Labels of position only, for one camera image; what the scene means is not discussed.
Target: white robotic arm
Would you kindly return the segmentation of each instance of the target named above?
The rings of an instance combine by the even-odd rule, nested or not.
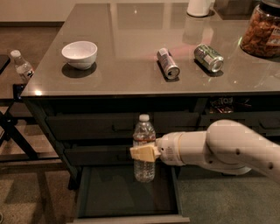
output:
[[[157,139],[153,150],[154,159],[167,165],[234,175],[254,169],[280,184],[280,146],[238,122],[220,120],[207,131],[169,133]]]

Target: wall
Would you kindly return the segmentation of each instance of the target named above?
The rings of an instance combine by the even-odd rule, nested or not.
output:
[[[0,22],[65,21],[75,4],[128,3],[140,1],[144,3],[186,3],[189,0],[0,0]]]

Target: plastic water bottle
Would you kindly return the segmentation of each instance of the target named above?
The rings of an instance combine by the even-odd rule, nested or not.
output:
[[[140,115],[133,134],[133,145],[143,145],[156,141],[156,132],[149,115]],[[134,160],[134,175],[139,182],[148,183],[155,177],[155,163]]]
[[[24,83],[27,83],[34,74],[32,65],[24,59],[19,50],[10,52],[10,56],[14,59],[15,68],[20,78]]]

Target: kitchen island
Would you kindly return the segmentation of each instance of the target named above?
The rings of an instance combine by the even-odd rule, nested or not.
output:
[[[158,162],[152,183],[133,178],[129,148],[141,113],[150,115],[158,137],[204,130],[223,118],[266,137],[280,135],[274,122],[280,116],[280,59],[256,58],[239,47],[247,20],[222,20],[214,11],[189,17],[186,7],[176,1],[77,4],[25,88],[24,102],[66,164],[70,187],[80,185],[78,218],[155,214],[187,221],[178,217],[178,168]],[[61,55],[79,40],[98,46],[86,71]],[[200,43],[224,57],[218,73],[194,60]],[[180,68],[176,80],[167,80],[158,65],[162,47]],[[217,113],[217,101],[234,102],[234,109]]]

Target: glass jar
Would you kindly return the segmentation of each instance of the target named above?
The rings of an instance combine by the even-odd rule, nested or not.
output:
[[[241,49],[261,58],[280,56],[280,0],[262,0],[255,7]]]

